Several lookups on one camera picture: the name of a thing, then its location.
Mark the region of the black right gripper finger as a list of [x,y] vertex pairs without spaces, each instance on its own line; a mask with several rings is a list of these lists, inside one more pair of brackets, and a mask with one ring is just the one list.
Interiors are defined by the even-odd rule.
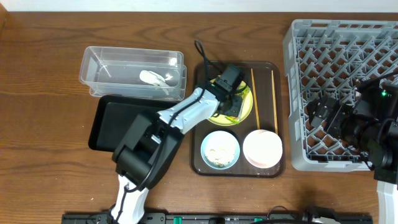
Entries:
[[335,99],[324,95],[320,98],[315,98],[307,104],[307,111],[309,114],[315,114],[320,112],[321,110],[325,110],[327,108],[332,108],[335,104]]
[[310,108],[310,125],[315,128],[320,126],[330,113],[331,108],[328,107]]

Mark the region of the green snack wrapper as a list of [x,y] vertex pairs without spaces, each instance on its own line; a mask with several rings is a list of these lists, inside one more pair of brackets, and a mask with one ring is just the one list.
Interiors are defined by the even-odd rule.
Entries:
[[232,122],[233,124],[238,124],[240,122],[242,122],[244,119],[247,118],[247,116],[250,114],[251,110],[252,110],[252,96],[251,96],[251,91],[250,89],[245,89],[242,93],[246,93],[246,98],[244,100],[244,104],[243,104],[243,116],[241,118],[241,120],[234,120],[228,117],[225,117],[228,121]]

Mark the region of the blue bowl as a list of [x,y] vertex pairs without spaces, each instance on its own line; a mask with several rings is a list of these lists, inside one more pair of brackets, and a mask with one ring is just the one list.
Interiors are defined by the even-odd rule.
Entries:
[[[212,166],[206,159],[205,157],[205,151],[207,149],[208,146],[214,146],[215,144],[225,144],[225,143],[229,143],[232,144],[235,147],[235,157],[234,160],[232,161],[232,164],[226,167],[222,167],[222,168],[218,168],[215,166]],[[232,166],[235,165],[235,163],[238,161],[239,156],[240,156],[240,145],[238,140],[235,138],[234,135],[232,135],[231,133],[227,132],[227,131],[213,131],[212,133],[208,134],[204,140],[201,143],[201,156],[202,159],[205,161],[205,163],[211,167],[212,169],[216,169],[216,170],[223,170],[223,169],[229,169]]]

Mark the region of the rice food leftovers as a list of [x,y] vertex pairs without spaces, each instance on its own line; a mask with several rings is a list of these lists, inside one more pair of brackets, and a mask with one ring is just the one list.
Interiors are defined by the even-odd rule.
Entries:
[[205,151],[207,161],[218,168],[231,165],[235,154],[235,147],[229,143],[208,146]]

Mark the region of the pink bowl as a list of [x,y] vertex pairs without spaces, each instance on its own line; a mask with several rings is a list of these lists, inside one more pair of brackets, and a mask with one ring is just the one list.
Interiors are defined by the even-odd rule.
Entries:
[[282,140],[272,131],[258,129],[245,137],[243,153],[246,160],[253,166],[268,169],[275,166],[282,158]]

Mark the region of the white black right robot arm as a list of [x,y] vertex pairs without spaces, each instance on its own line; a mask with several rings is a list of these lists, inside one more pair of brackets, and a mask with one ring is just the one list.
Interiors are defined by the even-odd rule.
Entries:
[[361,82],[350,106],[329,96],[308,103],[310,125],[364,152],[377,180],[380,223],[397,223],[397,85],[381,85],[388,73]]

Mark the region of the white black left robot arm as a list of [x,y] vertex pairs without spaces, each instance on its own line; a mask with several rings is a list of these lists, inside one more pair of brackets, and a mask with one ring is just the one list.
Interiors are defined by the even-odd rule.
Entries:
[[150,189],[168,171],[185,134],[198,123],[231,109],[233,98],[246,89],[208,82],[175,106],[139,113],[114,150],[119,192],[109,211],[109,223],[138,223]]

